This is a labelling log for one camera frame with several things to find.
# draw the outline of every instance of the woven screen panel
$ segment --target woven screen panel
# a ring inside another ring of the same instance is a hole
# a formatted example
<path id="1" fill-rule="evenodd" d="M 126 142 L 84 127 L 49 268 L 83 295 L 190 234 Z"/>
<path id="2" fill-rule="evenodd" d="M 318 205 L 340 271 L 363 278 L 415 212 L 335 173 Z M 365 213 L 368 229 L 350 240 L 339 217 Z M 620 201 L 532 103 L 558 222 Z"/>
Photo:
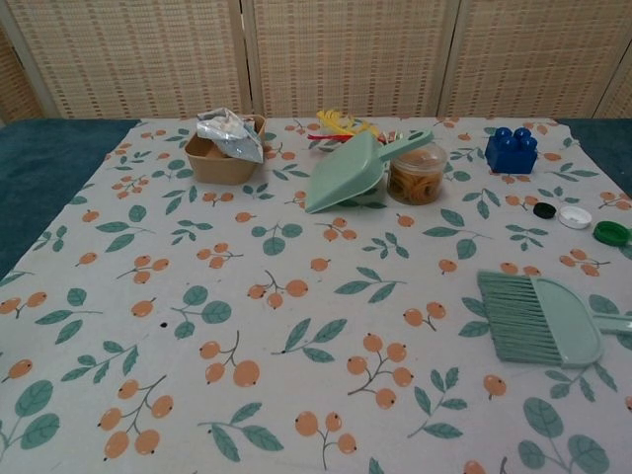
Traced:
<path id="1" fill-rule="evenodd" d="M 0 119 L 5 123 L 43 117 L 27 76 L 0 28 Z"/>
<path id="2" fill-rule="evenodd" d="M 463 0 L 439 113 L 591 117 L 631 19 L 630 0 Z"/>
<path id="3" fill-rule="evenodd" d="M 600 119 L 632 119 L 632 45 L 619 64 L 595 116 Z"/>
<path id="4" fill-rule="evenodd" d="M 8 0 L 66 118 L 241 111 L 228 2 Z"/>
<path id="5" fill-rule="evenodd" d="M 452 0 L 252 1 L 267 116 L 435 114 Z"/>

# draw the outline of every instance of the blue building block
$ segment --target blue building block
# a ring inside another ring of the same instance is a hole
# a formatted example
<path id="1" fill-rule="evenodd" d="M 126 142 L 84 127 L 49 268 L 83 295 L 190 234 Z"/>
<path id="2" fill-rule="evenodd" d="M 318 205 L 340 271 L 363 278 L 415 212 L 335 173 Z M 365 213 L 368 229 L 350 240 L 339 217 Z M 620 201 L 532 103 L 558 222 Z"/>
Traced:
<path id="1" fill-rule="evenodd" d="M 490 136 L 485 157 L 495 173 L 528 175 L 537 158 L 537 140 L 527 128 L 512 131 L 502 126 Z"/>

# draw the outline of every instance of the clear plastic container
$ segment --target clear plastic container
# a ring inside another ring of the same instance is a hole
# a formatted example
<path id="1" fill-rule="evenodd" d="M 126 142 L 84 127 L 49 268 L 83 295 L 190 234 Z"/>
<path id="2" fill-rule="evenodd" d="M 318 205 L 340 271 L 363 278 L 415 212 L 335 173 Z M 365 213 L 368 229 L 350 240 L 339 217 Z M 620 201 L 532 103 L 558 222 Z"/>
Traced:
<path id="1" fill-rule="evenodd" d="M 421 205 L 438 198 L 447 153 L 431 143 L 391 160 L 388 194 L 405 204 Z"/>

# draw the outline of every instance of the brush handle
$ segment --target brush handle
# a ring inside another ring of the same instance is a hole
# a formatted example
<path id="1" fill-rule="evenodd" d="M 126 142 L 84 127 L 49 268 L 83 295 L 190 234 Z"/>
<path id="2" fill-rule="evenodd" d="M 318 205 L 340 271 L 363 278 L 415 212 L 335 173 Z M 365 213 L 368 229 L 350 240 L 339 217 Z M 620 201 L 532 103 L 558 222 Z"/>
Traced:
<path id="1" fill-rule="evenodd" d="M 378 149 L 377 153 L 382 163 L 390 161 L 391 158 L 402 155 L 407 151 L 414 150 L 420 146 L 424 146 L 433 141 L 433 133 L 430 130 L 422 130 L 413 133 L 408 138 L 395 140 L 388 145 L 384 145 Z"/>
<path id="2" fill-rule="evenodd" d="M 602 334 L 632 334 L 632 318 L 603 313 L 593 313 L 592 317 Z"/>

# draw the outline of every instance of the mint green dustpan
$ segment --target mint green dustpan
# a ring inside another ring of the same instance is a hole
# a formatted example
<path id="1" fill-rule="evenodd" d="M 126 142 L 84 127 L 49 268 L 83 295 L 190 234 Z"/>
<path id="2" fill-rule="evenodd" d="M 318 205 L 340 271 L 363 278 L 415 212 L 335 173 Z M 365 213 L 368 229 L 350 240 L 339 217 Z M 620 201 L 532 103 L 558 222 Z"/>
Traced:
<path id="1" fill-rule="evenodd" d="M 603 354 L 601 333 L 632 334 L 632 318 L 594 313 L 553 279 L 481 271 L 478 283 L 502 360 L 585 367 Z"/>
<path id="2" fill-rule="evenodd" d="M 375 186 L 384 174 L 384 163 L 395 156 L 433 141 L 429 130 L 381 145 L 369 131 L 363 131 L 321 161 L 307 187 L 306 212 L 317 212 Z"/>

